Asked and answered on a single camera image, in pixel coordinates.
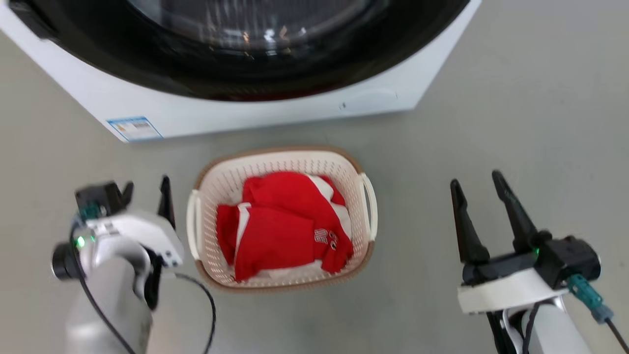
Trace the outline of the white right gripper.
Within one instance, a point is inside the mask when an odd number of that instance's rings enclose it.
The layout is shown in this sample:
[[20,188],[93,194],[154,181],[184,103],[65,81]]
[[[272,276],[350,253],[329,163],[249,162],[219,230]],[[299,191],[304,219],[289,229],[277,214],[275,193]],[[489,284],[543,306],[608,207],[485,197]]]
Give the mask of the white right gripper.
[[[510,259],[512,263],[518,261],[524,264],[522,270],[480,285],[458,287],[457,299],[462,312],[479,314],[504,311],[566,295],[568,289],[552,289],[534,269],[533,264],[537,259],[537,254],[532,252],[535,250],[532,239],[538,233],[537,227],[510,188],[503,173],[500,170],[494,170],[491,176],[496,193],[505,205],[509,217],[514,236],[514,250],[519,254],[530,253]],[[457,179],[450,181],[450,193],[460,262],[474,265],[487,264],[490,259],[489,251],[478,238],[478,233],[467,211],[467,199]]]

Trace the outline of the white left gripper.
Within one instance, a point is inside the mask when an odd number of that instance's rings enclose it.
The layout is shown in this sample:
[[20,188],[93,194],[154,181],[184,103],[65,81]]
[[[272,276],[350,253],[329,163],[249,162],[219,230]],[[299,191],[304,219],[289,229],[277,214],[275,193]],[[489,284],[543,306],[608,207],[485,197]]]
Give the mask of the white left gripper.
[[[129,181],[122,192],[122,204],[132,202],[134,183]],[[94,240],[85,244],[85,267],[93,269],[117,255],[130,262],[143,261],[143,250],[161,256],[166,267],[184,264],[184,247],[176,233],[171,182],[162,176],[157,214],[143,210],[122,211],[113,216],[86,222]]]

